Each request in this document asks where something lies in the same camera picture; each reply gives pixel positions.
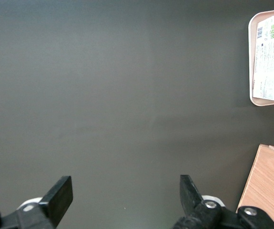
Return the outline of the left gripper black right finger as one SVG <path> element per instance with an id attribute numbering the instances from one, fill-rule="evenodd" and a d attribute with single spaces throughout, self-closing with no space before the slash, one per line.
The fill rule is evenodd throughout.
<path id="1" fill-rule="evenodd" d="M 237 215 L 220 199 L 202 196 L 189 175 L 180 176 L 180 200 L 185 216 L 174 224 L 175 229 L 237 228 Z"/>

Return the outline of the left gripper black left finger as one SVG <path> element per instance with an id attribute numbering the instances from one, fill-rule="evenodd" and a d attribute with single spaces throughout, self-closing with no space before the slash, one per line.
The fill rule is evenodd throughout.
<path id="1" fill-rule="evenodd" d="M 55 229 L 73 201 L 71 176 L 62 176 L 40 198 L 23 202 L 1 218 L 2 229 Z"/>

